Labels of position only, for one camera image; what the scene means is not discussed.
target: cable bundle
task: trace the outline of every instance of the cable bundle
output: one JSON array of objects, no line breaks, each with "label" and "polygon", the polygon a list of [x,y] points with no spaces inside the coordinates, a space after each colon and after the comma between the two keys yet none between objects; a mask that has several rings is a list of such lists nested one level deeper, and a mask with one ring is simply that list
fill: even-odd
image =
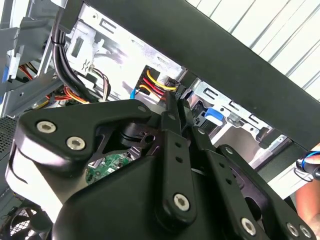
[{"label": "cable bundle", "polygon": [[82,98],[85,102],[97,102],[97,99],[89,93],[84,83],[75,75],[68,63],[65,50],[66,34],[59,29],[62,16],[63,9],[59,9],[52,30],[51,41],[55,71],[64,85],[77,95],[77,98]]}]

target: yellow wire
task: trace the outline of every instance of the yellow wire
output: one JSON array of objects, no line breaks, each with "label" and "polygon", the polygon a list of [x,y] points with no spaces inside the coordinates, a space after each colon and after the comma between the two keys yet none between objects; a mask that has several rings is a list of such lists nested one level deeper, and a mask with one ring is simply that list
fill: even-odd
[{"label": "yellow wire", "polygon": [[165,86],[165,85],[162,85],[161,83],[157,82],[157,81],[151,76],[149,70],[146,71],[146,74],[147,74],[148,78],[149,78],[155,85],[157,85],[158,87],[163,88],[163,89],[165,89],[165,90],[173,90],[173,91],[176,91],[176,90],[177,90],[177,88],[176,88],[175,86]]},{"label": "yellow wire", "polygon": [[69,95],[72,99],[76,100],[77,102],[79,102],[79,103],[81,103],[81,104],[89,104],[89,102],[84,101],[84,100],[80,99],[79,97],[77,97],[76,95],[74,95],[69,89],[68,89],[66,92],[68,93],[68,95]]},{"label": "yellow wire", "polygon": [[143,85],[143,84],[141,84],[140,86],[139,86],[139,88],[144,88],[144,89],[146,89],[148,92],[150,92],[151,94],[154,94],[154,95],[156,95],[159,99],[161,99],[161,97],[159,97],[157,94],[155,94],[149,87],[147,87],[146,85]]},{"label": "yellow wire", "polygon": [[36,109],[41,109],[42,107],[44,107],[45,105],[47,105],[49,102],[49,100],[45,101],[44,103],[40,104]]}]

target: metal panel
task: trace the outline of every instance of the metal panel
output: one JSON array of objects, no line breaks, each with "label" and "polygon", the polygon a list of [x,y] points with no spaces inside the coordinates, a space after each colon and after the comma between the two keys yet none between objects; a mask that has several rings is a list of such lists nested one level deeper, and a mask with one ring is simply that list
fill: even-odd
[{"label": "metal panel", "polygon": [[319,143],[319,103],[185,1],[86,2],[304,148]]}]

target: red wire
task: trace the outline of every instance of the red wire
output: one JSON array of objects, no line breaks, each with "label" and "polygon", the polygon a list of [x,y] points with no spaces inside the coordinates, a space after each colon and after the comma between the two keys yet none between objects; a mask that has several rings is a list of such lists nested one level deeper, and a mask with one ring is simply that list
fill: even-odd
[{"label": "red wire", "polygon": [[29,78],[30,81],[33,79],[32,75],[28,72],[24,65],[20,66],[20,70]]},{"label": "red wire", "polygon": [[[31,81],[33,79],[32,75],[28,72],[27,68],[25,67],[25,65],[21,65],[20,66],[20,70],[29,78],[29,80]],[[54,100],[56,101],[62,101],[62,100],[70,100],[71,97],[70,96],[55,96]]]},{"label": "red wire", "polygon": [[143,80],[146,82],[146,84],[148,84],[155,92],[157,92],[158,94],[160,94],[161,96],[163,94],[165,94],[163,91],[160,91],[159,89],[157,89],[155,86],[153,86],[151,84],[151,82],[148,81],[148,79],[146,79],[145,77],[143,78]]}]

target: metal screw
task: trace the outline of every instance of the metal screw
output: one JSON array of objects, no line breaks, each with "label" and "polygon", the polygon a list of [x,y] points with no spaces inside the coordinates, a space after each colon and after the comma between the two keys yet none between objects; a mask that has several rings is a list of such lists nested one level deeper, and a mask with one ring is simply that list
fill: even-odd
[{"label": "metal screw", "polygon": [[138,106],[138,109],[144,113],[147,111],[143,106]]},{"label": "metal screw", "polygon": [[308,231],[308,229],[305,226],[300,225],[300,229],[307,238],[310,239],[312,237],[311,233]]},{"label": "metal screw", "polygon": [[198,132],[201,133],[202,135],[206,134],[206,132],[202,128],[198,128]]},{"label": "metal screw", "polygon": [[229,154],[234,154],[234,152],[232,151],[232,149],[229,148],[229,147],[226,147],[225,150],[226,150]]},{"label": "metal screw", "polygon": [[171,113],[168,114],[169,118],[171,118],[172,120],[176,120],[175,116],[173,116]]},{"label": "metal screw", "polygon": [[72,150],[80,151],[86,147],[86,142],[78,136],[72,136],[67,139],[66,145]]},{"label": "metal screw", "polygon": [[177,193],[176,195],[174,195],[173,201],[174,201],[174,204],[178,207],[178,209],[180,209],[183,212],[188,211],[190,208],[190,203],[188,199],[180,193]]},{"label": "metal screw", "polygon": [[242,227],[244,228],[244,230],[248,234],[250,234],[251,236],[256,235],[257,231],[255,228],[255,225],[253,225],[253,223],[248,218],[243,217],[241,219],[241,224],[242,224]]},{"label": "metal screw", "polygon": [[44,134],[52,134],[57,130],[56,125],[50,121],[40,121],[37,123],[36,128],[39,132]]},{"label": "metal screw", "polygon": [[299,236],[299,232],[298,230],[295,228],[295,226],[293,226],[290,222],[286,223],[286,227],[288,228],[288,230],[290,231],[290,233],[295,236],[298,237]]}]

